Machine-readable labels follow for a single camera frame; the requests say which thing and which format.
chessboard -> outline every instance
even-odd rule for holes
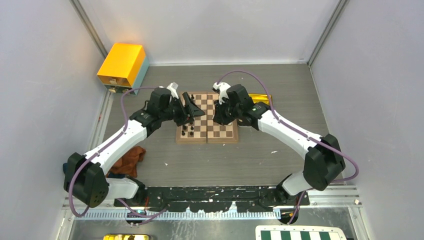
[[[193,100],[194,104],[199,107],[203,112],[207,110],[207,97],[205,91],[190,91],[187,92],[188,96]],[[182,104],[185,104],[183,95],[180,94]],[[177,144],[205,144],[207,142],[207,116],[198,116],[194,118],[194,122],[178,126],[176,128]]]
[[[236,121],[229,125],[219,125],[213,121],[215,114],[214,101],[219,98],[217,93],[194,91],[188,92],[188,95],[206,115],[194,118],[193,123],[178,126],[175,138],[177,144],[226,144],[239,141]]]
[[[215,105],[214,101],[218,100],[218,93],[209,93],[207,95],[206,119],[207,119],[207,142],[213,144],[238,143],[239,132],[237,121],[234,120],[228,125],[219,125],[214,122]]]

green and white checkered board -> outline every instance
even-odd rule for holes
[[[338,227],[260,225],[256,240],[346,240]]]

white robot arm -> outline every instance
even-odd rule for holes
[[[106,199],[132,199],[137,193],[142,193],[144,184],[134,178],[106,178],[105,175],[127,151],[159,129],[162,122],[173,120],[177,126],[181,126],[205,114],[187,92],[182,94],[185,101],[183,105],[177,95],[177,87],[176,83],[171,83],[166,88],[155,88],[148,103],[134,112],[126,125],[115,134],[83,155],[72,154],[67,162],[63,188],[68,192],[76,170],[88,157],[96,156],[76,178],[72,191],[76,198],[94,208]]]
[[[230,86],[225,82],[215,83],[212,89],[219,93],[219,100],[214,103],[214,122],[226,125],[234,119],[239,119],[247,126],[274,136],[305,160],[302,171],[287,176],[277,185],[283,194],[282,198],[295,196],[311,188],[322,191],[345,169],[341,156],[304,137],[321,139],[327,145],[340,150],[334,136],[328,134],[322,137],[309,132],[273,112],[269,105],[263,102],[253,103],[246,89],[240,84]]]

yellow box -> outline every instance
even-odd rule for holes
[[[258,102],[263,102],[264,104],[270,105],[270,101],[268,100],[268,96],[266,94],[249,93],[249,96],[252,98],[254,104]]]
[[[131,87],[145,58],[142,45],[115,43],[97,76],[106,85]]]

black mounting plate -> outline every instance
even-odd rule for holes
[[[169,212],[185,212],[189,208],[194,213],[226,212],[233,202],[239,213],[271,212],[274,206],[294,206],[297,202],[296,197],[279,200],[274,185],[146,187],[145,192],[146,198],[140,202],[125,200],[130,207],[147,206],[151,211],[166,208]],[[303,197],[300,204],[309,205],[309,197]],[[114,205],[123,206],[117,200]]]

